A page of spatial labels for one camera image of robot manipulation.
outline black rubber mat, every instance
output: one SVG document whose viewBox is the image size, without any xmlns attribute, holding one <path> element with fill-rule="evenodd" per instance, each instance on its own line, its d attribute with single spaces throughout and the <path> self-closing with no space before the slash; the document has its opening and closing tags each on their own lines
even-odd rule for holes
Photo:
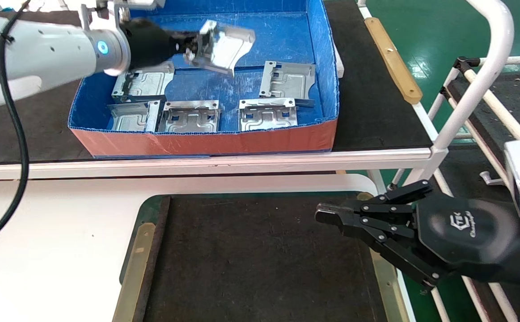
<svg viewBox="0 0 520 322">
<path fill-rule="evenodd" d="M 144 322 L 386 321 L 369 248 L 313 218 L 346 197 L 174 197 Z"/>
<path fill-rule="evenodd" d="M 512 199 L 506 187 L 487 186 L 478 175 L 482 171 L 489 171 L 491 177 L 498 177 L 477 145 L 451 147 L 440 170 L 455 196 L 496 201 Z M 505 321 L 490 287 L 483 283 L 475 282 L 474 284 L 491 320 L 494 322 Z M 520 288 L 508 284 L 502 284 L 502 287 L 520 321 Z"/>
<path fill-rule="evenodd" d="M 391 79 L 356 1 L 326 1 L 345 66 L 334 151 L 430 147 L 413 107 Z"/>
<path fill-rule="evenodd" d="M 448 89 L 456 100 L 460 100 L 468 86 L 469 82 L 460 76 L 449 84 Z M 491 91 L 520 123 L 520 73 L 502 73 L 495 80 Z M 514 138 L 499 121 L 495 113 L 484 101 L 481 101 L 470 116 L 470 121 L 497 158 L 504 164 L 504 143 L 512 141 Z"/>
<path fill-rule="evenodd" d="M 356 4 L 352 0 L 330 1 L 326 8 L 346 70 L 339 82 L 334 151 L 430 146 L 419 119 L 391 80 Z M 76 12 L 24 13 L 21 19 L 79 25 Z M 78 84 L 75 81 L 16 102 L 32 162 L 92 160 L 67 127 Z M 1 106 L 0 163 L 17 161 L 15 132 L 6 108 Z"/>
</svg>

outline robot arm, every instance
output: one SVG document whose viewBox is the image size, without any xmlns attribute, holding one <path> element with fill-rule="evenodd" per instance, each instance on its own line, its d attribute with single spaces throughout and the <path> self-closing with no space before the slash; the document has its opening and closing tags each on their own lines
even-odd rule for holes
<svg viewBox="0 0 520 322">
<path fill-rule="evenodd" d="M 364 241 L 426 289 L 452 274 L 520 286 L 515 206 L 431 191 L 420 181 L 367 201 L 319 204 L 315 219 Z"/>
<path fill-rule="evenodd" d="M 0 30 L 6 24 L 0 18 Z M 198 31 L 172 33 L 147 20 L 124 22 L 120 28 L 79 28 L 18 21 L 10 33 L 6 65 L 14 99 L 105 71 L 116 76 L 129 68 L 158 65 L 186 46 Z M 0 105 L 4 98 L 0 89 Z"/>
</svg>

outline blue indicator light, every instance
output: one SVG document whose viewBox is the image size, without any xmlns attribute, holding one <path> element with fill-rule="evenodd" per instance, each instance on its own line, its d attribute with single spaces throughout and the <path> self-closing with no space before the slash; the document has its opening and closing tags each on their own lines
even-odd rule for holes
<svg viewBox="0 0 520 322">
<path fill-rule="evenodd" d="M 97 49 L 100 51 L 101 54 L 106 55 L 109 53 L 109 47 L 107 46 L 107 43 L 100 40 L 97 42 Z"/>
</svg>

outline stamped metal plate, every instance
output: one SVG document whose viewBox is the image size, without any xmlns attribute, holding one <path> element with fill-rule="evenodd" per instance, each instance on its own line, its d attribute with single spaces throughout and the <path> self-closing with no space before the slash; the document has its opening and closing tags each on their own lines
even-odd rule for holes
<svg viewBox="0 0 520 322">
<path fill-rule="evenodd" d="M 174 65 L 163 64 L 128 71 L 117 77 L 113 88 L 115 102 L 146 102 L 164 99 L 164 90 L 174 78 Z"/>
<path fill-rule="evenodd" d="M 217 132 L 219 117 L 218 100 L 166 102 L 158 132 Z"/>
<path fill-rule="evenodd" d="M 260 97 L 293 97 L 309 99 L 309 88 L 315 84 L 315 65 L 266 61 Z"/>
<path fill-rule="evenodd" d="M 294 98 L 240 100 L 240 131 L 297 126 Z"/>
<path fill-rule="evenodd" d="M 160 101 L 110 104 L 113 131 L 154 132 L 160 112 Z"/>
<path fill-rule="evenodd" d="M 251 29 L 228 26 L 208 20 L 200 29 L 198 51 L 184 54 L 186 63 L 234 77 L 234 67 L 256 41 Z"/>
</svg>

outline cardboard box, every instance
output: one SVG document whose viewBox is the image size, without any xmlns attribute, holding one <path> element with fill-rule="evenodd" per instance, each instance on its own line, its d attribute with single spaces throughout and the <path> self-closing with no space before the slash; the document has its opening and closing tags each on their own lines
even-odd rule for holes
<svg viewBox="0 0 520 322">
<path fill-rule="evenodd" d="M 68 126 L 94 157 L 171 157 L 329 151 L 339 114 L 339 84 L 333 39 L 322 0 L 167 0 L 164 8 L 133 11 L 164 29 L 199 30 L 206 20 L 253 29 L 256 42 L 242 57 L 235 77 L 196 70 L 173 57 L 169 101 L 219 100 L 217 133 L 115 132 L 108 130 L 115 77 L 83 79 Z M 239 101 L 258 98 L 265 61 L 316 65 L 309 90 L 314 108 L 297 108 L 298 126 L 239 131 Z"/>
</svg>

